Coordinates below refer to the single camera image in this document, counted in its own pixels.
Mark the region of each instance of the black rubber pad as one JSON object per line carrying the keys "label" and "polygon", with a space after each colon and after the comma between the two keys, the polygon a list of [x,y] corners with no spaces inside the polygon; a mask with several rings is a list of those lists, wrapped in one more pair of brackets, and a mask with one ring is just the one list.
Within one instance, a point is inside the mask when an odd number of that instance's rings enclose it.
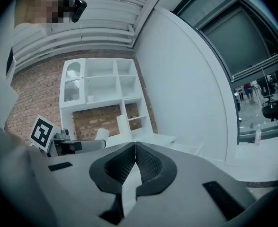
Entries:
{"label": "black rubber pad", "polygon": [[217,182],[202,184],[227,220],[244,211],[244,208]]}
{"label": "black rubber pad", "polygon": [[63,163],[59,163],[59,164],[56,164],[56,165],[48,166],[48,168],[51,172],[53,172],[53,171],[57,171],[57,170],[67,168],[67,167],[70,167],[70,166],[72,166],[72,164],[70,162],[63,162]]}
{"label": "black rubber pad", "polygon": [[177,165],[168,156],[136,142],[136,159],[142,185],[136,189],[136,196],[160,194],[177,176]]}

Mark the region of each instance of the white wall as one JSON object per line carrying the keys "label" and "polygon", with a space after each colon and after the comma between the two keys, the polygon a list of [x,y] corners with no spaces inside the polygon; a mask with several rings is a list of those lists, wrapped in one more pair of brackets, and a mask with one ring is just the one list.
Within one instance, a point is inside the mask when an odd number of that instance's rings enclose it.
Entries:
{"label": "white wall", "polygon": [[157,7],[135,45],[160,134],[199,147],[240,181],[278,180],[278,137],[237,145],[237,119],[226,75],[204,40]]}
{"label": "white wall", "polygon": [[138,37],[135,53],[159,134],[175,136],[176,143],[203,145],[205,157],[225,161],[228,141],[233,138],[236,144],[235,105],[207,44],[180,18],[157,8]]}

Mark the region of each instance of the white shelving unit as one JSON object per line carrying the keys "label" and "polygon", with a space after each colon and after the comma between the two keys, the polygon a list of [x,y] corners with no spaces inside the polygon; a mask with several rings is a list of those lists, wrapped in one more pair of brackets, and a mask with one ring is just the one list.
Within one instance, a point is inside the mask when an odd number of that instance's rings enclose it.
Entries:
{"label": "white shelving unit", "polygon": [[[80,58],[66,61],[59,102],[62,127],[70,131],[72,140],[75,140],[71,120],[73,112],[110,105],[120,105],[121,116],[117,117],[120,134],[109,137],[107,146],[137,139],[146,139],[145,142],[152,139],[150,142],[153,144],[157,142],[155,139],[159,139],[159,143],[162,138],[168,139],[167,136],[154,136],[135,63],[131,59]],[[127,115],[127,104],[136,104],[137,117]],[[140,121],[141,127],[131,130],[131,121]]]}

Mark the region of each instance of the gray surface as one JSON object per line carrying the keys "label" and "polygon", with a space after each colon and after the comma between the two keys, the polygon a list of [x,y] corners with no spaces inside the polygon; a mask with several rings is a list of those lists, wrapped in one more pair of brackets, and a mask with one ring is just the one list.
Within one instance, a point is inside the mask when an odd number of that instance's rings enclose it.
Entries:
{"label": "gray surface", "polygon": [[[43,158],[33,149],[35,152],[31,153],[31,159],[36,178],[59,226],[113,226],[98,215],[110,209],[115,196],[96,187],[89,176],[89,167],[96,159],[124,145],[51,158]],[[146,145],[175,161],[178,167],[176,179],[161,194],[139,197],[118,226],[223,225],[227,222],[225,217],[202,186],[210,181],[217,181],[245,209],[255,202],[240,182],[208,161],[161,146]],[[54,172],[47,167],[66,161],[73,166]]]}
{"label": "gray surface", "polygon": [[55,148],[54,145],[54,140],[50,141],[50,146],[48,148],[48,153],[52,156],[52,157],[57,157],[58,156],[58,152],[57,149]]}
{"label": "gray surface", "polygon": [[225,217],[202,186],[210,181],[217,181],[244,208],[255,202],[240,182],[207,160],[161,146],[146,145],[174,160],[178,173],[161,194],[138,197],[120,226],[220,226],[226,223]]}
{"label": "gray surface", "polygon": [[228,221],[222,227],[242,227],[246,226],[267,204],[270,203],[275,191],[270,191],[253,203],[246,211]]}

